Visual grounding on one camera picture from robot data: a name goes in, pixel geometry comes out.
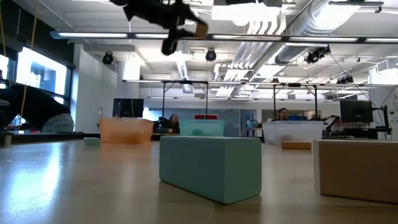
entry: translucent container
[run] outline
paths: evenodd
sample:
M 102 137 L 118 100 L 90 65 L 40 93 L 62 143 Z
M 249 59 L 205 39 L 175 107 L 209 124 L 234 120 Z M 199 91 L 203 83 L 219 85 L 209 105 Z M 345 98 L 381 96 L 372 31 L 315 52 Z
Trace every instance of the translucent container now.
M 180 120 L 181 136 L 224 136 L 224 120 Z
M 262 124 L 266 143 L 280 146 L 282 141 L 312 142 L 322 139 L 323 121 L 272 121 Z
M 150 142 L 154 123 L 139 118 L 100 118 L 101 142 L 130 144 Z

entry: black metal pole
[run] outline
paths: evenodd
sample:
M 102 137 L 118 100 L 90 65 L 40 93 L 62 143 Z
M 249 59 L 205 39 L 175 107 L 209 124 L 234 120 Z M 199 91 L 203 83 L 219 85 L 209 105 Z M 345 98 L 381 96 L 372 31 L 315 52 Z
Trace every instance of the black metal pole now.
M 166 92 L 166 82 L 163 82 L 163 107 L 162 107 L 162 121 L 164 120 L 164 95 Z
M 318 93 L 317 93 L 317 86 L 313 86 L 315 89 L 315 119 L 318 118 Z
M 206 84 L 206 119 L 207 119 L 207 108 L 208 108 L 208 100 L 209 100 L 209 83 Z
M 274 85 L 274 121 L 276 121 L 276 86 Z

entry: white bin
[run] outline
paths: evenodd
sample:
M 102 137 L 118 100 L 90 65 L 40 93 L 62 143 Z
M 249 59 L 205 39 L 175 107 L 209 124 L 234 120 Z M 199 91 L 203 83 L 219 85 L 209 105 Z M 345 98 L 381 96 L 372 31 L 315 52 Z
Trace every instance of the white bin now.
M 312 142 L 322 139 L 323 121 L 272 121 L 262 124 L 266 143 L 280 146 L 282 141 Z

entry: orange translucent bin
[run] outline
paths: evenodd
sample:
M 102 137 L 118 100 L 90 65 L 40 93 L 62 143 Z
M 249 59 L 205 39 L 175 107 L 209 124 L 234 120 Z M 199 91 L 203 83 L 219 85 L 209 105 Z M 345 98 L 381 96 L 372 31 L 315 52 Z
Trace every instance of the orange translucent bin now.
M 101 142 L 114 144 L 145 143 L 152 136 L 154 123 L 139 118 L 101 118 Z

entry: red object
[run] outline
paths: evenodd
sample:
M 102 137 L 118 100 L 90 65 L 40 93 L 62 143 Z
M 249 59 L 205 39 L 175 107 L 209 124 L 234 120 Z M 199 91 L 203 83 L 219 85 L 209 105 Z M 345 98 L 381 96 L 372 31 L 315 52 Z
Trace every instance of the red object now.
M 195 114 L 193 119 L 206 119 L 206 115 Z M 207 119 L 218 119 L 218 115 L 217 114 L 207 115 Z

